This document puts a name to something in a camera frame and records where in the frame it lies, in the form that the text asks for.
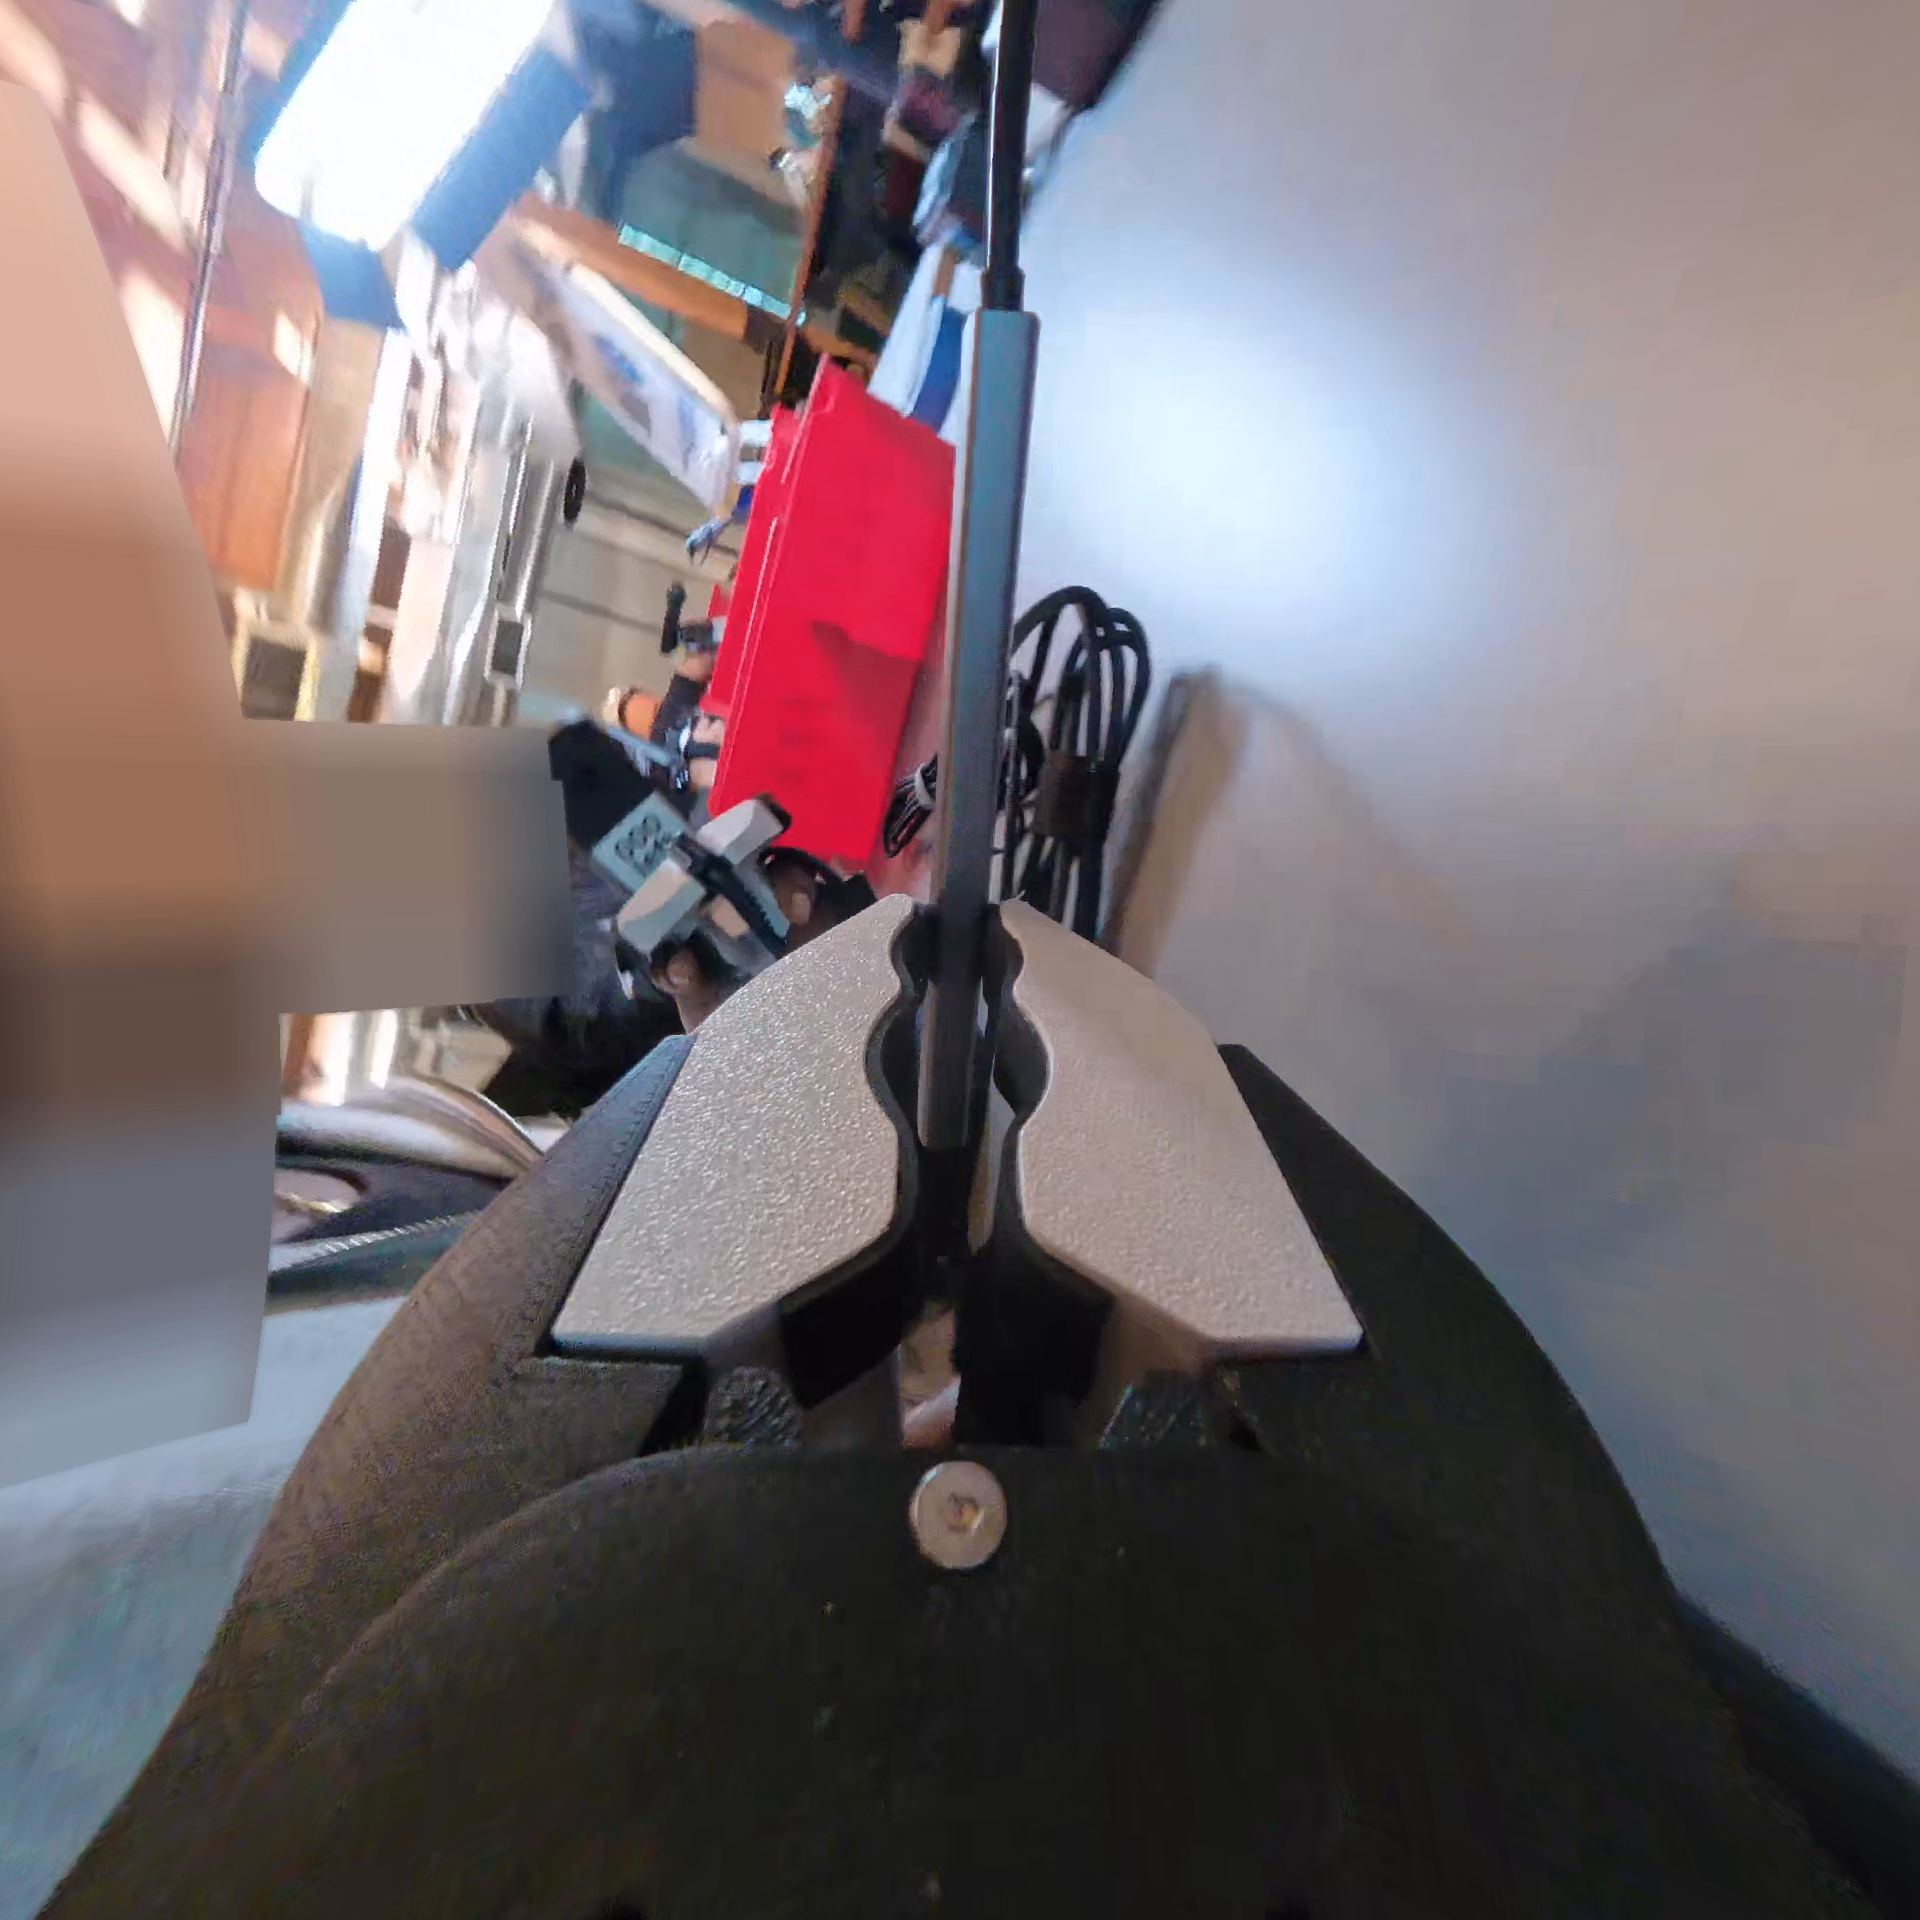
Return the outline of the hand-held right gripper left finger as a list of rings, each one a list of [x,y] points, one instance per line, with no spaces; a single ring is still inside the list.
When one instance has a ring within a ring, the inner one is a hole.
[[[758,1368],[821,1409],[895,1353],[921,1170],[887,1045],[914,1025],[919,931],[887,896],[699,1027],[559,1301],[558,1355]]]

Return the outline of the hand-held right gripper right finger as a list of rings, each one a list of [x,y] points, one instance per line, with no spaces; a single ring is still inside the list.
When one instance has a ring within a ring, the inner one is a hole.
[[[1057,1443],[1147,1378],[1343,1361],[1361,1327],[1209,1031],[1006,903],[990,938],[957,1432]]]

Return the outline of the red plastic bin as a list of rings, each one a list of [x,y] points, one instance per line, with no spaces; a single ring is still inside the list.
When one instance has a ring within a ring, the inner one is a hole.
[[[707,681],[711,810],[768,797],[783,841],[870,864],[943,612],[952,449],[835,367],[779,410]]]

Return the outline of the grey usb hub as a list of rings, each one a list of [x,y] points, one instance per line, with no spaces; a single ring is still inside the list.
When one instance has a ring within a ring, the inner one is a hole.
[[[919,1031],[919,1140],[957,1156],[984,979],[1000,779],[1003,671],[1015,624],[1040,322],[1023,312],[1023,155],[1040,5],[999,9],[977,307],[967,331],[943,643],[943,743],[927,868],[930,961]]]

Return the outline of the white stand with instruction sheet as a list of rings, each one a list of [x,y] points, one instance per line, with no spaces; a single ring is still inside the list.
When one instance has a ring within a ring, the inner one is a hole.
[[[733,493],[741,447],[728,399],[605,277],[565,267],[555,305],[578,383],[631,441],[718,512]]]

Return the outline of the led light panel with stand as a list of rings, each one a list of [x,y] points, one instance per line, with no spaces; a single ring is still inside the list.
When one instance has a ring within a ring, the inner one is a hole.
[[[350,2],[290,56],[251,136],[258,197],[367,252],[462,267],[593,100],[565,5]]]

